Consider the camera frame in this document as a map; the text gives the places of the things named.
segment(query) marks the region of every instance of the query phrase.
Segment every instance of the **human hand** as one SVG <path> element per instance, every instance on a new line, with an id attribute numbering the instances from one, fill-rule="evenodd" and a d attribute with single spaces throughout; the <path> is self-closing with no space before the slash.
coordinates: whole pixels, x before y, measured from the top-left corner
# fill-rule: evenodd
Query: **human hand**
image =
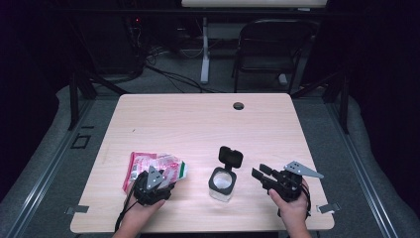
<path id="1" fill-rule="evenodd" d="M 305 179 L 302 180 L 302 183 L 309 189 Z M 297 200 L 286 202 L 274 189 L 270 189 L 268 194 L 280 209 L 281 219 L 290 237 L 311 237 L 305 223 L 308 205 L 306 195 L 301 192 Z"/>
<path id="2" fill-rule="evenodd" d="M 132 189 L 133 183 L 130 183 L 127 191 Z M 129 205 L 137 203 L 133 195 L 127 197 L 129 199 Z M 142 206 L 139 203 L 135 204 L 130 208 L 127 213 L 124 215 L 123 220 L 121 221 L 121 226 L 117 232 L 114 234 L 114 238 L 133 238 L 136 237 L 143 226 L 149 221 L 149 219 L 164 205 L 164 200 L 160 200 L 157 203 L 151 206 Z"/>

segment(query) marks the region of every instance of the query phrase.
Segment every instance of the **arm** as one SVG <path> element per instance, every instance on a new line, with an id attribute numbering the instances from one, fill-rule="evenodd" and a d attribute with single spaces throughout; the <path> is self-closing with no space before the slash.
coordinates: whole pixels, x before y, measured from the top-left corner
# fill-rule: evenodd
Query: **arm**
<path id="1" fill-rule="evenodd" d="M 309 187 L 305 180 L 303 180 L 302 183 L 305 184 L 306 187 Z M 305 194 L 302 192 L 297 200 L 287 203 L 274 189 L 270 189 L 268 193 L 272 201 L 274 201 L 280 209 L 281 219 L 283 220 L 290 237 L 311 237 L 305 223 L 307 208 L 307 198 Z"/>
<path id="2" fill-rule="evenodd" d="M 127 188 L 127 191 L 131 190 L 133 184 Z M 129 206 L 136 203 L 136 199 L 132 195 L 128 197 L 130 199 Z M 121 221 L 120 229 L 114 234 L 114 238 L 134 238 L 136 237 L 143 226 L 148 222 L 148 220 L 164 205 L 164 200 L 160 200 L 157 203 L 151 206 L 142 206 L 140 204 L 135 204 L 130 210 L 127 211 L 123 220 Z"/>

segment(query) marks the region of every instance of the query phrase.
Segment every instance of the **chair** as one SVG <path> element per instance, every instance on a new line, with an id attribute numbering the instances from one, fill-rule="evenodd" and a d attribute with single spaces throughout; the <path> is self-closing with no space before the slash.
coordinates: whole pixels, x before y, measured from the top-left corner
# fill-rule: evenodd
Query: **chair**
<path id="1" fill-rule="evenodd" d="M 261 19 L 241 31 L 232 77 L 238 90 L 239 72 L 291 74 L 290 94 L 302 49 L 318 25 L 304 20 Z"/>

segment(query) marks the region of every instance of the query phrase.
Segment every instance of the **table top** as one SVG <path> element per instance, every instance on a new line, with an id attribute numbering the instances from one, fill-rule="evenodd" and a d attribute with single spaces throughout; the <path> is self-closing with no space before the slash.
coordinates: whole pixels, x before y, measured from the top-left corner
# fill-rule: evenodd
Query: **table top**
<path id="1" fill-rule="evenodd" d="M 234 103 L 243 103 L 237 110 Z M 244 154 L 233 196 L 223 202 L 209 195 L 213 170 L 223 167 L 219 149 Z M 252 168 L 266 164 L 281 171 L 296 161 L 315 170 L 294 106 L 283 93 L 126 94 L 121 96 L 79 205 L 71 222 L 75 233 L 113 232 L 126 197 L 122 185 L 132 152 L 168 153 L 188 166 L 166 204 L 143 232 L 277 231 L 284 224 Z M 327 204 L 318 178 L 310 186 L 310 230 L 334 226 L 331 214 L 316 211 Z"/>
<path id="2" fill-rule="evenodd" d="M 324 8 L 327 0 L 182 0 L 183 7 Z"/>

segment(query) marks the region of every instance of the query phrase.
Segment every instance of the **gray carpet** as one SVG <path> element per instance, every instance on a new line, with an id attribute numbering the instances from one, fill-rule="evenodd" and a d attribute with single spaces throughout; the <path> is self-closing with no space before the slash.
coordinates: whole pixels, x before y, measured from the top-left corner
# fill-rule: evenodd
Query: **gray carpet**
<path id="1" fill-rule="evenodd" d="M 217 91 L 232 92 L 231 78 L 233 60 L 229 51 L 214 51 L 210 65 L 210 81 L 206 88 Z M 156 58 L 156 68 L 176 72 L 199 81 L 201 57 L 187 58 L 163 54 Z M 269 76 L 258 85 L 250 79 L 244 81 L 242 88 L 278 87 L 275 77 Z M 145 69 L 135 80 L 118 85 L 134 93 L 198 93 L 199 90 L 183 83 L 174 82 L 177 87 L 154 71 Z M 21 237 L 75 237 L 69 230 L 71 215 L 64 214 L 70 206 L 78 204 L 84 185 L 89 176 L 96 154 L 101 145 L 108 123 L 114 111 L 118 97 L 109 89 L 96 85 L 100 94 L 94 101 L 81 98 L 82 118 L 73 133 L 67 132 L 69 125 L 68 88 L 58 93 L 60 108 L 46 134 L 19 180 L 0 205 L 0 237 L 6 237 L 10 229 L 16 227 L 25 200 L 37 185 L 38 178 L 49 166 L 51 160 L 62 156 L 61 163 L 56 165 L 56 174 L 51 175 L 53 181 L 46 184 L 46 193 L 42 194 L 39 204 L 22 223 Z M 335 227 L 329 231 L 321 231 L 321 237 L 382 237 L 383 233 L 372 213 L 365 192 L 357 179 L 351 164 L 352 156 L 343 141 L 340 128 L 337 127 L 335 115 L 331 108 L 335 105 L 324 104 L 316 91 L 313 94 L 295 99 L 294 105 L 302 125 L 317 170 L 325 177 L 322 179 L 329 202 L 339 202 L 342 210 L 334 214 Z M 386 176 L 378 168 L 371 155 L 368 136 L 360 116 L 359 107 L 354 100 L 350 102 L 349 112 L 350 138 L 354 142 L 358 154 L 367 169 L 377 194 L 383 201 L 384 209 L 395 227 L 399 237 L 420 237 L 420 222 L 415 214 L 398 197 Z M 85 149 L 71 149 L 83 141 L 76 141 L 78 136 L 90 136 Z M 81 237 L 110 237 L 111 234 L 82 234 Z M 261 234 L 172 234 L 147 235 L 142 237 L 260 237 Z M 285 232 L 265 233 L 264 237 L 286 237 Z"/>

